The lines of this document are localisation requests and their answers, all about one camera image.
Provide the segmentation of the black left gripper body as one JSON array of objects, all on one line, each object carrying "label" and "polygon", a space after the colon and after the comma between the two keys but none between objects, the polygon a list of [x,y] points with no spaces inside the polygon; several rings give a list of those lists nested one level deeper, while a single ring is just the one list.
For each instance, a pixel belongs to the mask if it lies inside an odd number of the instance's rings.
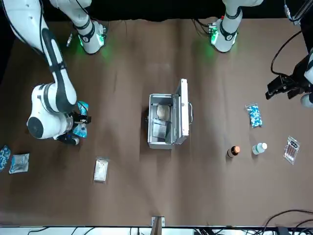
[{"label": "black left gripper body", "polygon": [[304,76],[309,64],[309,56],[303,58],[293,69],[291,74],[283,74],[283,93],[299,89],[301,93],[311,92],[311,83]]}]

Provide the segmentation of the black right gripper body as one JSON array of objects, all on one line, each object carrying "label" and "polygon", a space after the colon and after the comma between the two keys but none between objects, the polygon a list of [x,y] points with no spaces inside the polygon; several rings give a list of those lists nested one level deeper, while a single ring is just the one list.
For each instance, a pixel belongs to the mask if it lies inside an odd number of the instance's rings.
[{"label": "black right gripper body", "polygon": [[82,124],[91,123],[91,116],[82,115],[77,112],[71,112],[69,116],[73,119],[74,123],[82,123]]}]

